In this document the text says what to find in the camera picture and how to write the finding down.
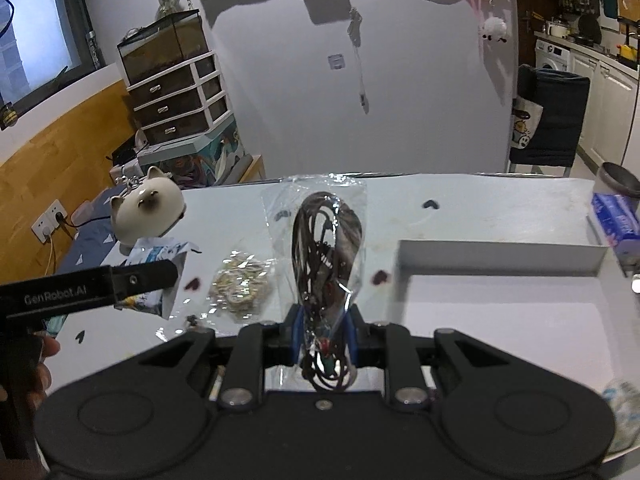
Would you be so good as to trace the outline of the person's left hand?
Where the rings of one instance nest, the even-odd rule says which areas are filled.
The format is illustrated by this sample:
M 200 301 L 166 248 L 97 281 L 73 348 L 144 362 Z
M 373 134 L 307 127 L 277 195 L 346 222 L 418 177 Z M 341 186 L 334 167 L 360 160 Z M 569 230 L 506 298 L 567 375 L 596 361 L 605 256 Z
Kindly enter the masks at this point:
M 37 332 L 30 335 L 29 339 L 37 341 L 37 347 L 39 348 L 39 356 L 35 360 L 35 365 L 32 368 L 32 377 L 28 381 L 28 384 L 32 388 L 25 396 L 30 410 L 35 413 L 35 411 L 40 408 L 42 402 L 46 400 L 47 390 L 52 384 L 51 372 L 47 365 L 44 364 L 44 360 L 58 354 L 61 345 L 54 337 L 51 337 L 46 332 Z M 22 344 L 18 344 L 11 338 L 2 338 L 1 365 L 9 365 L 20 356 L 22 350 Z

